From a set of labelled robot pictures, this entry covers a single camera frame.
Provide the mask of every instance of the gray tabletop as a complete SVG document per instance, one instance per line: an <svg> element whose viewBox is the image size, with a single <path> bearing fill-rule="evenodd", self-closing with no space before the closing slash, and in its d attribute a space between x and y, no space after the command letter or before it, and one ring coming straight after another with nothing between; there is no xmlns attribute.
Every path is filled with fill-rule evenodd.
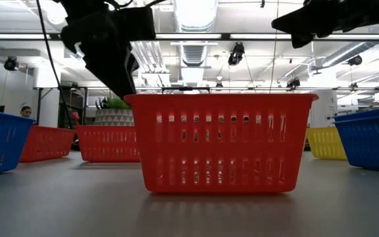
<svg viewBox="0 0 379 237"><path fill-rule="evenodd" d="M71 153L0 174L3 236L379 236L379 172L304 153L287 194L156 196L139 165Z"/></svg>

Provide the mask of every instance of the red plastic basket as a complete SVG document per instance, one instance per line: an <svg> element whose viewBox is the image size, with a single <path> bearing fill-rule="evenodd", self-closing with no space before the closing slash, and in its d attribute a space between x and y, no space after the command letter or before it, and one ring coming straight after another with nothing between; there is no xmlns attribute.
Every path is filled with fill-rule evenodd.
<svg viewBox="0 0 379 237"><path fill-rule="evenodd" d="M77 126L84 161L139 162L133 126Z"/></svg>
<svg viewBox="0 0 379 237"><path fill-rule="evenodd" d="M75 133L75 130L33 126L20 162L44 161L67 156Z"/></svg>
<svg viewBox="0 0 379 237"><path fill-rule="evenodd" d="M152 192L295 188L313 94L130 95Z"/></svg>

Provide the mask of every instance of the green plant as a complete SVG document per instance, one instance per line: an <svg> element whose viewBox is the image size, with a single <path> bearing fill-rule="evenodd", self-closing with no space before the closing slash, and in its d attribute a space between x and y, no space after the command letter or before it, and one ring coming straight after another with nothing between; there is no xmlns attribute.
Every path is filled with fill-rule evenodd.
<svg viewBox="0 0 379 237"><path fill-rule="evenodd" d="M119 96L112 94L112 92L107 93L107 96L103 99L96 101L96 108L99 109L131 109L131 106L125 101L121 100Z"/></svg>

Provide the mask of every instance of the blue plastic basket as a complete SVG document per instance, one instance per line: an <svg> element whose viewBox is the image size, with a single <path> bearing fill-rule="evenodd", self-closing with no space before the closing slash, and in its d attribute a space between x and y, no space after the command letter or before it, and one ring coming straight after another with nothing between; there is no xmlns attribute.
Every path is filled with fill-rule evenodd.
<svg viewBox="0 0 379 237"><path fill-rule="evenodd" d="M379 109L335 120L350 165L379 171Z"/></svg>
<svg viewBox="0 0 379 237"><path fill-rule="evenodd" d="M0 113L0 172L17 167L33 120Z"/></svg>

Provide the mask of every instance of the geometric patterned planter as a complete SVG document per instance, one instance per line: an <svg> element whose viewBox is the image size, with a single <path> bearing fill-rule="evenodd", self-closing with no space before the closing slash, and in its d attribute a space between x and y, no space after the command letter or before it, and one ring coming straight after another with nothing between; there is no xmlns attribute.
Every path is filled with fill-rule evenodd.
<svg viewBox="0 0 379 237"><path fill-rule="evenodd" d="M95 125L134 126L134 116L129 109L99 109L96 111Z"/></svg>

